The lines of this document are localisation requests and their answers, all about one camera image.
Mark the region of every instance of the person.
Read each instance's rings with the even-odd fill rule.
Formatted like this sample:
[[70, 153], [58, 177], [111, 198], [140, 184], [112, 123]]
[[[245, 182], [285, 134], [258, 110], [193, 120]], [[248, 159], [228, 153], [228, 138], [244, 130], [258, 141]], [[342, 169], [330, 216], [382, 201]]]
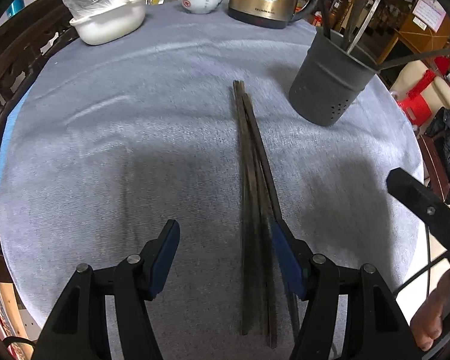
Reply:
[[443, 274], [437, 287], [410, 321], [415, 342], [423, 351], [429, 350], [433, 342], [442, 334], [442, 318], [449, 299], [450, 269]]

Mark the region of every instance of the white bowl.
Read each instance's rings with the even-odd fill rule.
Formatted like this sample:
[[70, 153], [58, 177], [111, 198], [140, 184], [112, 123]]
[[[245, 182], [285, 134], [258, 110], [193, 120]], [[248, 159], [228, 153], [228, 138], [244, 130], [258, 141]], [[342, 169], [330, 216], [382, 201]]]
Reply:
[[209, 13], [218, 7], [222, 0], [179, 0], [182, 7], [192, 13]]
[[145, 19], [146, 0], [129, 0], [93, 16], [70, 20], [80, 38], [92, 46], [135, 31]]

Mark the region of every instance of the screw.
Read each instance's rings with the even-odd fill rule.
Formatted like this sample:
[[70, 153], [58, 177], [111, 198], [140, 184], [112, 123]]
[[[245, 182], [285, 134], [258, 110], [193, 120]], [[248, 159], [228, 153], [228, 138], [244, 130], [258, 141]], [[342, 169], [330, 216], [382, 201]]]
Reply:
[[80, 264], [77, 265], [77, 272], [82, 274], [84, 272], [86, 272], [88, 270], [88, 264], [85, 264], [84, 262], [81, 262]]
[[131, 254], [127, 257], [127, 262], [129, 264], [136, 264], [140, 261], [140, 255], [139, 254]]
[[314, 254], [312, 260], [317, 264], [323, 264], [327, 261], [327, 258], [323, 254]]
[[377, 270], [372, 264], [365, 264], [363, 266], [363, 269], [365, 272], [367, 272], [368, 274], [374, 274], [375, 271]]

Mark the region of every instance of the gray utensil holder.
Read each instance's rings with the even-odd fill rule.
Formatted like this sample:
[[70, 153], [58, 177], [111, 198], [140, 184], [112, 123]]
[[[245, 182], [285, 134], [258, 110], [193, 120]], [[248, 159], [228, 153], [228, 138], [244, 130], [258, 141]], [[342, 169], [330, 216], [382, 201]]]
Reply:
[[320, 126], [334, 124], [378, 73], [375, 61], [359, 47], [350, 55], [342, 50], [342, 38], [332, 31], [329, 40], [318, 27], [288, 92], [295, 111]]

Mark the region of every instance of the gray tablecloth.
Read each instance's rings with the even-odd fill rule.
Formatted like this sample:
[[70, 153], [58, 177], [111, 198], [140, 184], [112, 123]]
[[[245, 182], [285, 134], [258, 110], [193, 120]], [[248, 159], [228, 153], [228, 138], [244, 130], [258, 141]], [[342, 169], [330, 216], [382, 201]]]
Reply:
[[[288, 359], [293, 340], [280, 282], [277, 349], [257, 327], [238, 334], [235, 79], [253, 99], [295, 236], [337, 264], [375, 264], [391, 287], [403, 280], [420, 225], [387, 195], [385, 179], [395, 167], [423, 177], [405, 116], [375, 77], [334, 126], [302, 119], [287, 91], [315, 29], [304, 21], [259, 28], [224, 9], [192, 15], [164, 4], [122, 39], [95, 47], [76, 40], [50, 59], [16, 121], [9, 118], [0, 238], [40, 325], [77, 263], [115, 265], [174, 218], [180, 246], [164, 291], [147, 305], [163, 357]], [[343, 319], [341, 312], [340, 328]], [[116, 321], [108, 323], [120, 359]], [[336, 336], [340, 351], [339, 328]]]

